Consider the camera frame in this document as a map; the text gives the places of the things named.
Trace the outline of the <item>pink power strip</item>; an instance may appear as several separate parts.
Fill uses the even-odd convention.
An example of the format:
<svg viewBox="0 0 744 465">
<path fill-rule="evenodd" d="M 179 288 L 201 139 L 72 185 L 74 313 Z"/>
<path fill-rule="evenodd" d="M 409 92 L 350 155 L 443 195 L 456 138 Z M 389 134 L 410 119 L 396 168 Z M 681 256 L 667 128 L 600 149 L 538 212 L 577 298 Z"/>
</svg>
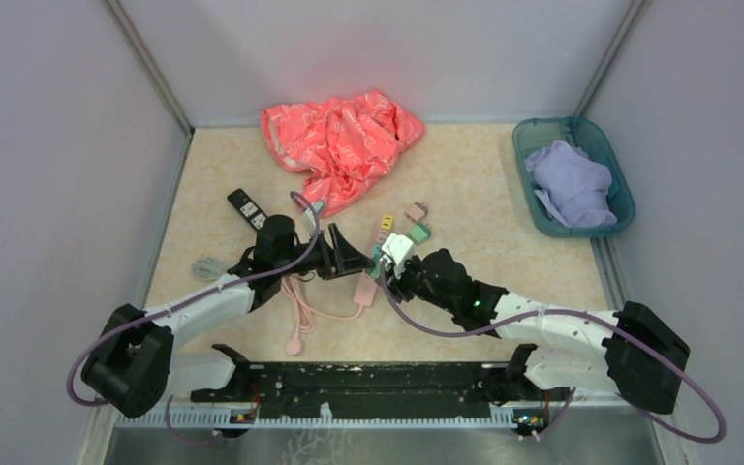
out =
<svg viewBox="0 0 744 465">
<path fill-rule="evenodd" d="M 375 252 L 380 250 L 380 246 L 382 245 L 376 244 L 376 236 L 380 230 L 380 223 L 378 226 L 373 228 L 373 232 L 365 249 L 370 257 L 374 257 Z M 363 272 L 358 278 L 354 294 L 354 303 L 357 305 L 360 313 L 374 304 L 376 291 L 377 285 L 375 284 L 375 281 L 367 275 L 366 272 Z"/>
</svg>

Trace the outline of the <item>teal plug adapter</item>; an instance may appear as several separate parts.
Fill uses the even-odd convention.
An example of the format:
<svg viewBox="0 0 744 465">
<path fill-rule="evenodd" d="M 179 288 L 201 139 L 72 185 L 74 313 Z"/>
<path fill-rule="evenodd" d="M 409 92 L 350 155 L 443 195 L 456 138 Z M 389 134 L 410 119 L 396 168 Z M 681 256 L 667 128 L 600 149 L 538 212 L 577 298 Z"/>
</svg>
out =
<svg viewBox="0 0 744 465">
<path fill-rule="evenodd" d="M 376 253 L 373 257 L 374 264 L 367 269 L 366 274 L 369 275 L 373 280 L 378 280 L 381 275 L 382 265 L 385 263 L 385 259 L 382 253 Z"/>
</svg>

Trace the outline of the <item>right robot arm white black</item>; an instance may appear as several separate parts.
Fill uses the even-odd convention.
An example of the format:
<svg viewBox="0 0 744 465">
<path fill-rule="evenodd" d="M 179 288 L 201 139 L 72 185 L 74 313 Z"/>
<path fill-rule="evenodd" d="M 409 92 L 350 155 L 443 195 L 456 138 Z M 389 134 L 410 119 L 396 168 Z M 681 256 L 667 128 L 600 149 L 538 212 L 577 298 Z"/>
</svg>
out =
<svg viewBox="0 0 744 465">
<path fill-rule="evenodd" d="M 536 301 L 472 278 L 449 250 L 380 259 L 384 290 L 398 305 L 414 298 L 451 316 L 457 338 L 515 341 L 507 386 L 519 399 L 580 388 L 621 396 L 639 409 L 673 412 L 691 350 L 649 307 L 586 311 Z"/>
</svg>

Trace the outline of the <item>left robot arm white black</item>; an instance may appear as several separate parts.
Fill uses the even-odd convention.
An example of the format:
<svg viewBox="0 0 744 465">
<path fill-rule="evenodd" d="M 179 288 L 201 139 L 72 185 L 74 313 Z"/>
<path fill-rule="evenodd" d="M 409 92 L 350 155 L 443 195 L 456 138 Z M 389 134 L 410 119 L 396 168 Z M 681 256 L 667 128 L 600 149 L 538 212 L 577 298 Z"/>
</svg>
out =
<svg viewBox="0 0 744 465">
<path fill-rule="evenodd" d="M 212 284 L 159 307 L 139 310 L 126 304 L 113 311 L 99 339 L 77 362 L 80 378 L 129 419 L 170 396 L 196 391 L 240 400 L 249 393 L 252 376 L 237 365 L 232 349 L 182 354 L 180 348 L 269 302 L 286 276 L 314 273 L 330 280 L 371 265 L 336 224 L 301 242 L 292 218 L 272 215 L 257 230 L 254 246 Z"/>
</svg>

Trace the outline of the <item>green plug adapter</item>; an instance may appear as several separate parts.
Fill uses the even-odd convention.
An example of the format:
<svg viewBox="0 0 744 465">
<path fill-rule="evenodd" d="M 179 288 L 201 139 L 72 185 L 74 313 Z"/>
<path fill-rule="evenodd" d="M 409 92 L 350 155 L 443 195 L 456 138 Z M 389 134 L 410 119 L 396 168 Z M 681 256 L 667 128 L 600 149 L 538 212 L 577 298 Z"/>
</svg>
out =
<svg viewBox="0 0 744 465">
<path fill-rule="evenodd" d="M 432 231 L 427 225 L 417 223 L 408 231 L 407 236 L 414 244 L 420 246 L 431 238 Z"/>
</svg>

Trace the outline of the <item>yellow plug adapter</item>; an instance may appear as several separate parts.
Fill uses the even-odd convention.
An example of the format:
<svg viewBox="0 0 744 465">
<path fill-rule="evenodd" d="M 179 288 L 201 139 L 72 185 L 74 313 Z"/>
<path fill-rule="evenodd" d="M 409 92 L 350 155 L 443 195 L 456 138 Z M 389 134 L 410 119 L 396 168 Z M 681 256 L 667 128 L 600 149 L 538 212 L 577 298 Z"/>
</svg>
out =
<svg viewBox="0 0 744 465">
<path fill-rule="evenodd" d="M 385 215 L 380 223 L 380 229 L 385 231 L 391 231 L 394 224 L 394 217 L 391 215 Z"/>
</svg>

